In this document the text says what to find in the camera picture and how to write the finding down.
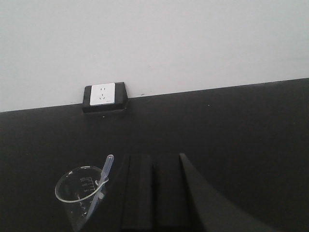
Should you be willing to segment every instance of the measuring cup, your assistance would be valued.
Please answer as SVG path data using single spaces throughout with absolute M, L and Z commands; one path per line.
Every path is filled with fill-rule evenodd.
M 56 197 L 63 203 L 73 230 L 78 232 L 104 198 L 105 178 L 95 166 L 75 168 L 64 174 L 55 187 Z

